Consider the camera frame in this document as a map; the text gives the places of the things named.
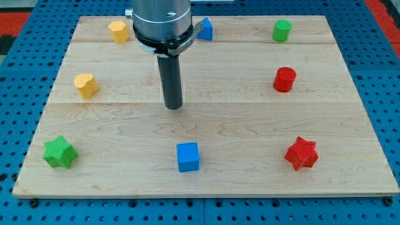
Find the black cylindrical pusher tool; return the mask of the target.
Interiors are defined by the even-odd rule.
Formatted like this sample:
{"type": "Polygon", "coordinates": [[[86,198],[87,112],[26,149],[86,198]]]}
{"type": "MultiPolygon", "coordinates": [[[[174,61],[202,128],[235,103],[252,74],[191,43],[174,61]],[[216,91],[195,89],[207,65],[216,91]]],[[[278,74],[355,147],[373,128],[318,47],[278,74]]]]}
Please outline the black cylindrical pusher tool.
{"type": "Polygon", "coordinates": [[[179,56],[157,57],[165,106],[170,110],[183,105],[179,56]]]}

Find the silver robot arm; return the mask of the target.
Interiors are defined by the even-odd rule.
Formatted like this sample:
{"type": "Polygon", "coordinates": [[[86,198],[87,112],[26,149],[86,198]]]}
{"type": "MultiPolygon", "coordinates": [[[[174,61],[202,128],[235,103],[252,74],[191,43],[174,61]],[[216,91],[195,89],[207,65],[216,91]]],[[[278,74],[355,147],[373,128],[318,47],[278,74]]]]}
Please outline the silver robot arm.
{"type": "Polygon", "coordinates": [[[157,57],[165,106],[170,110],[183,105],[179,55],[190,48],[204,23],[193,24],[189,0],[131,0],[125,17],[139,47],[157,57]]]}

